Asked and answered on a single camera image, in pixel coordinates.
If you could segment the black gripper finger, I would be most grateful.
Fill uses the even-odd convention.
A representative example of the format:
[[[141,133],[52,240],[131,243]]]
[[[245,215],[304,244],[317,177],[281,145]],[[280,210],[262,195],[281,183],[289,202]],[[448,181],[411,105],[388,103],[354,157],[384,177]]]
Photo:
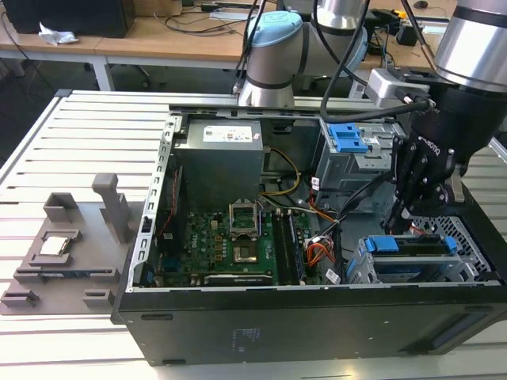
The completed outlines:
[[[438,205],[436,187],[446,174],[446,154],[437,155],[425,144],[410,144],[407,157],[407,210],[411,215],[427,215]]]
[[[408,138],[395,137],[391,152],[391,183],[395,185],[395,201],[384,222],[384,229],[390,234],[402,234],[408,229],[402,217],[411,197],[411,176],[413,172],[416,145]]]

